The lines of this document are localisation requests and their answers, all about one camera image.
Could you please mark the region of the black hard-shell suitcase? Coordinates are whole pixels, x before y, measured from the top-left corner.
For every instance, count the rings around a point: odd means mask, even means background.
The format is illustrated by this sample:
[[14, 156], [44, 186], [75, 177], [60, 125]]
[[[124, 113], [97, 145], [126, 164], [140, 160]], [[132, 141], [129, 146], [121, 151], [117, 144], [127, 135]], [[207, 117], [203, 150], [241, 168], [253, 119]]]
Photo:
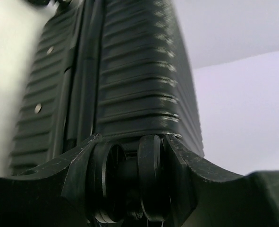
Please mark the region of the black hard-shell suitcase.
[[102, 135], [95, 156], [135, 175], [123, 205], [163, 221], [171, 198], [162, 184], [164, 139], [203, 154], [191, 67], [170, 0], [86, 0], [45, 26], [13, 137], [13, 175]]

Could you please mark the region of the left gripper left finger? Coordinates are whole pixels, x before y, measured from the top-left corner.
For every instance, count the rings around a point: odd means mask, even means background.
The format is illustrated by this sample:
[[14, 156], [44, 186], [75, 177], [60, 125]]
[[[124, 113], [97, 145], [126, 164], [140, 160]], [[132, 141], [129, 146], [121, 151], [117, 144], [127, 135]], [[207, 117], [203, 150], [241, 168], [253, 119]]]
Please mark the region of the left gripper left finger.
[[87, 167], [101, 140], [101, 135], [92, 135], [51, 161], [0, 177], [0, 227], [87, 226]]

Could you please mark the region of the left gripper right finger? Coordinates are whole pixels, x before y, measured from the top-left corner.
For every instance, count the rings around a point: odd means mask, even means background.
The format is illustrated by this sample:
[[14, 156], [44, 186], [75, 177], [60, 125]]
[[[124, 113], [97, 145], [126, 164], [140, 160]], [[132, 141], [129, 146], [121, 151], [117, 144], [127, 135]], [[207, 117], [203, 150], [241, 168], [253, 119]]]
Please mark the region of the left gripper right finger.
[[279, 227], [279, 171], [238, 175], [164, 139], [171, 196], [167, 227]]

